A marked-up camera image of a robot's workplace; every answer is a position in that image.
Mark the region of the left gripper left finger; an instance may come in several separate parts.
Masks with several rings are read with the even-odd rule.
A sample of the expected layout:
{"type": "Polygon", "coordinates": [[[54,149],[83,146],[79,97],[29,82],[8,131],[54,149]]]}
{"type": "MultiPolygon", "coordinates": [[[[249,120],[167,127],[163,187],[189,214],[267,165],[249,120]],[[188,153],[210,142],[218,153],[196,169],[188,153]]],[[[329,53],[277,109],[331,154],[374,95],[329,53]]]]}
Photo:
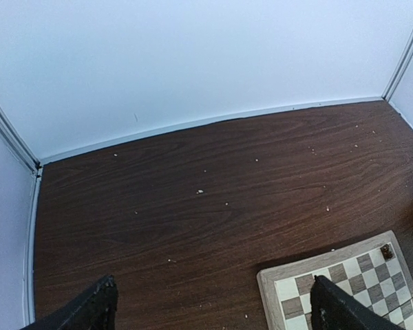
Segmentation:
{"type": "Polygon", "coordinates": [[[117,304],[114,277],[105,275],[68,304],[25,329],[114,329],[117,304]]]}

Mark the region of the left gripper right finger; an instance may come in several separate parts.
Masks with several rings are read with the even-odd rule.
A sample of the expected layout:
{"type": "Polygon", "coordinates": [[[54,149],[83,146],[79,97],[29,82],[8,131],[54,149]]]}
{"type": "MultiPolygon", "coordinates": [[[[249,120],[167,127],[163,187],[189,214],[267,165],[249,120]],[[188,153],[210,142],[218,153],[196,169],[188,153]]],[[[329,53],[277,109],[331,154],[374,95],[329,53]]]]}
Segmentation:
{"type": "Polygon", "coordinates": [[[349,296],[325,276],[314,276],[310,291],[312,329],[399,329],[349,296]]]}

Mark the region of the wooden chess board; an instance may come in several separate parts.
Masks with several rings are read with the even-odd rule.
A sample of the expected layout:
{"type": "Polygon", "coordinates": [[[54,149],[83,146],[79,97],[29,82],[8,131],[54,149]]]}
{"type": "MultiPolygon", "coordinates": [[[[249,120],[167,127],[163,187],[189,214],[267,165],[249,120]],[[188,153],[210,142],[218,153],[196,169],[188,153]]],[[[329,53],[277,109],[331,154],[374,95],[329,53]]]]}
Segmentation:
{"type": "Polygon", "coordinates": [[[413,329],[413,280],[393,231],[257,274],[269,329],[311,329],[310,290],[325,276],[375,314],[413,329]],[[389,243],[393,259],[381,246],[389,243]]]}

